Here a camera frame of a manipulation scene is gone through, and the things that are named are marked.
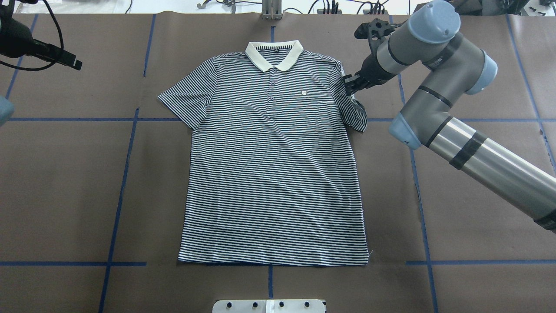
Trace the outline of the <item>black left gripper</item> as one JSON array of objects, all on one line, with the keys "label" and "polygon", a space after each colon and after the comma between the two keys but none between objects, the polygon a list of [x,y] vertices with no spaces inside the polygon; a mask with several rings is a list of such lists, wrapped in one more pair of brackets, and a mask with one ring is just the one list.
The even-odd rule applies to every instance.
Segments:
[{"label": "black left gripper", "polygon": [[34,69],[11,65],[3,61],[1,61],[1,64],[12,69],[23,71],[42,71],[52,67],[56,63],[76,70],[82,69],[82,62],[77,60],[74,54],[64,49],[63,35],[58,20],[48,1],[44,0],[43,2],[57,28],[60,47],[34,39],[28,26],[13,18],[15,1],[9,0],[7,5],[4,5],[3,1],[1,1],[0,54],[12,59],[17,59],[22,56],[33,56],[48,62],[47,65]]}]

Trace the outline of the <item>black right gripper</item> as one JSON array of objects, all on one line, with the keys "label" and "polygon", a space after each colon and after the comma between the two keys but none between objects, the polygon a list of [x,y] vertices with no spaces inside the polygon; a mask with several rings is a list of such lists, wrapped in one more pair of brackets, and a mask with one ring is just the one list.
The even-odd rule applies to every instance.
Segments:
[{"label": "black right gripper", "polygon": [[388,38],[400,26],[401,24],[391,24],[378,18],[358,26],[354,36],[357,39],[367,39],[371,53],[355,75],[343,77],[346,94],[383,85],[402,72],[402,63],[393,57]]}]

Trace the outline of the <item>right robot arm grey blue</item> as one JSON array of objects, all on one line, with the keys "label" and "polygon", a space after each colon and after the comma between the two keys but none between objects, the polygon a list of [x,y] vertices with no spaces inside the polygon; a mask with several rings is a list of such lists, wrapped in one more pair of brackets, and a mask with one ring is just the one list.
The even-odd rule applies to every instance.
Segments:
[{"label": "right robot arm grey blue", "polygon": [[430,73],[389,126],[412,150],[425,146],[453,168],[476,180],[545,230],[556,228],[555,178],[453,117],[464,95],[490,85],[496,62],[460,33],[461,20],[444,0],[433,0],[404,23],[375,19],[360,24],[354,37],[367,40],[370,55],[343,80],[347,95],[383,85],[421,62]]}]

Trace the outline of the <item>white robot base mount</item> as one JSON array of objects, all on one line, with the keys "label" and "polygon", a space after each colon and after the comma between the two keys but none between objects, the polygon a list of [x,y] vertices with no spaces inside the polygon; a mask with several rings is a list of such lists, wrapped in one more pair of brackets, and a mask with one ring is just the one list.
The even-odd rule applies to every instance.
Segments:
[{"label": "white robot base mount", "polygon": [[213,313],[326,313],[320,299],[218,300]]}]

